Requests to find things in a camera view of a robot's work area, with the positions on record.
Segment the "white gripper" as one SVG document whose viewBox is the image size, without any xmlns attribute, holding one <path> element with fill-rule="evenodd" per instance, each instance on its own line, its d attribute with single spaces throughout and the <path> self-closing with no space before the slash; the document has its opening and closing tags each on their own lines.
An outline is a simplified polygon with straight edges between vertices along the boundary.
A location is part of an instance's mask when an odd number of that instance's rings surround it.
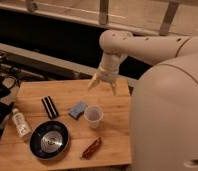
<svg viewBox="0 0 198 171">
<path fill-rule="evenodd" d="M 100 65 L 97 70 L 97 74 L 94 74 L 94 76 L 90 80 L 88 84 L 88 89 L 91 90 L 92 88 L 96 87 L 100 83 L 100 81 L 108 82 L 110 83 L 113 94 L 116 95 L 116 79 L 118 77 L 118 73 L 118 68 L 114 68 L 113 70 L 111 70 Z"/>
</svg>

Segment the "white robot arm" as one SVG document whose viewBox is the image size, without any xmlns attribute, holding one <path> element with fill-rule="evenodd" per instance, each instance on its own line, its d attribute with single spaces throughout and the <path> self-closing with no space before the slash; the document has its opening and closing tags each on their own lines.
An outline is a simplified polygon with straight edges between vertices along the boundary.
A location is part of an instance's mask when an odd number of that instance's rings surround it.
<svg viewBox="0 0 198 171">
<path fill-rule="evenodd" d="M 130 103 L 133 171 L 198 171 L 198 36 L 135 36 L 106 30 L 89 86 L 116 87 L 120 64 L 151 66 L 134 84 Z"/>
</svg>

